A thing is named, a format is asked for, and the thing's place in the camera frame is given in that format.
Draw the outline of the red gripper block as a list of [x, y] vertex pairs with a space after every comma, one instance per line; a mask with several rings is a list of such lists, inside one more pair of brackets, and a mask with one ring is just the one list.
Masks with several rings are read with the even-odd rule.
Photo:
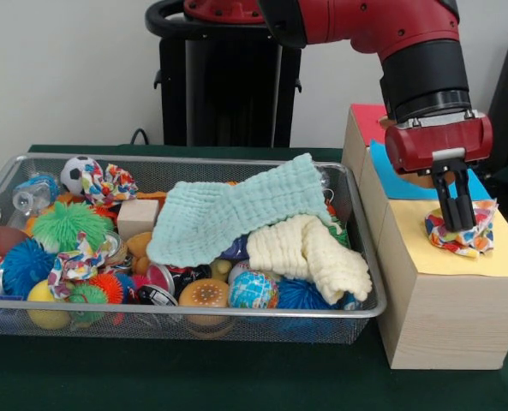
[[[432, 168], [432, 180], [449, 231], [469, 230], [475, 214], [469, 192], [466, 163], [488, 158], [493, 147], [493, 127], [481, 113], [452, 113], [410, 118], [385, 132], [385, 149], [394, 170], [409, 174]], [[444, 160], [454, 159], [457, 196], [451, 197]]]

